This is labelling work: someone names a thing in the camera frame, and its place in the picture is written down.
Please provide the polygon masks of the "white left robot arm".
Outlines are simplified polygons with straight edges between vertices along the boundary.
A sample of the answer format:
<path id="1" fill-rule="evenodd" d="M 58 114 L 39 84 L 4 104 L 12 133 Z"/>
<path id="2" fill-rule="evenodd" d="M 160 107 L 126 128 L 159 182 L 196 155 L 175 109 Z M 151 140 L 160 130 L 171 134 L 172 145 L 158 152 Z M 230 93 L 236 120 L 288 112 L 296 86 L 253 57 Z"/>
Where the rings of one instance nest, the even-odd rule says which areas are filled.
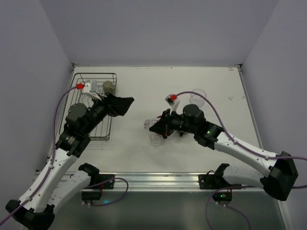
<path id="1" fill-rule="evenodd" d="M 90 132 L 106 116 L 119 114 L 116 105 L 107 99 L 96 100 L 90 108 L 82 103 L 72 105 L 50 160 L 26 192 L 7 203 L 10 215 L 29 230 L 47 230 L 63 204 L 99 179 L 99 169 L 84 163 L 69 180 L 60 183 L 90 143 Z"/>

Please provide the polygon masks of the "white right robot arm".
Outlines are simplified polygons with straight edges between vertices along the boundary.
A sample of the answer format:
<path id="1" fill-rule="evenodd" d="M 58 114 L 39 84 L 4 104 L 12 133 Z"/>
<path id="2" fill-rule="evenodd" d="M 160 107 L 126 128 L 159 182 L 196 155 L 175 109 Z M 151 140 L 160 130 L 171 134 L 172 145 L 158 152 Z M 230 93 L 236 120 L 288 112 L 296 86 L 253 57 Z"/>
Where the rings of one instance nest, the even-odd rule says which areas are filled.
<path id="1" fill-rule="evenodd" d="M 285 201 L 298 178 L 294 157 L 287 152 L 277 154 L 243 142 L 231 135 L 220 123 L 216 125 L 205 118 L 195 104 L 184 106 L 176 112 L 180 100 L 176 94 L 166 97 L 170 108 L 162 115 L 146 120 L 144 128 L 166 139 L 174 132 L 192 134 L 201 146 L 228 154 L 248 167 L 240 169 L 228 163 L 221 164 L 214 172 L 212 181 L 216 188 L 247 185 L 263 189 L 271 197 Z"/>

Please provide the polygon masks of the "clear faceted glass cup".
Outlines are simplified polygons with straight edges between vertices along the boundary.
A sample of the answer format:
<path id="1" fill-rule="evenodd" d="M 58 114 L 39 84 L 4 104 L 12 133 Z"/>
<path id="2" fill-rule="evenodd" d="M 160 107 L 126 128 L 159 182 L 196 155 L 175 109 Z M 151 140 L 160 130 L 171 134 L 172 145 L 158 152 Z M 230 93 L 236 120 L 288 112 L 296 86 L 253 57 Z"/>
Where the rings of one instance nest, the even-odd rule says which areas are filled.
<path id="1" fill-rule="evenodd" d="M 144 129 L 145 130 L 149 130 L 154 124 L 156 124 L 159 120 L 161 119 L 161 117 L 156 117 L 156 118 L 151 118 L 151 119 L 146 119 L 144 121 Z"/>
<path id="2" fill-rule="evenodd" d="M 164 139 L 161 135 L 158 135 L 156 133 L 152 133 L 150 135 L 150 143 L 152 146 L 158 147 L 161 146 L 164 142 Z"/>
<path id="3" fill-rule="evenodd" d="M 195 93 L 198 93 L 199 95 L 202 95 L 204 98 L 207 97 L 206 92 L 205 92 L 204 90 L 202 90 L 202 89 L 194 89 L 194 90 L 192 90 L 192 91 L 195 92 Z M 199 108 L 201 108 L 202 106 L 204 106 L 204 104 L 205 104 L 206 101 L 205 101 L 202 97 L 200 97 L 200 96 L 198 96 L 198 95 L 196 95 L 196 94 L 191 93 L 191 94 L 190 94 L 189 102 L 190 102 L 191 104 L 195 104 L 195 105 L 197 105 Z"/>

